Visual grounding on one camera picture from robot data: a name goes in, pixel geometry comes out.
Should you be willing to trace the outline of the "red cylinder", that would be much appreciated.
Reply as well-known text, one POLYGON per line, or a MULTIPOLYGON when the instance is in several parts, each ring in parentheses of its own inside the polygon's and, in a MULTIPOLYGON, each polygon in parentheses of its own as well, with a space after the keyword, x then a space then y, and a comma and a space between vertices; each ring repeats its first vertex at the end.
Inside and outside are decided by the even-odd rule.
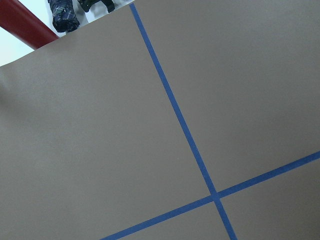
POLYGON ((0 1, 0 27, 33 50, 59 38, 18 0, 0 1))

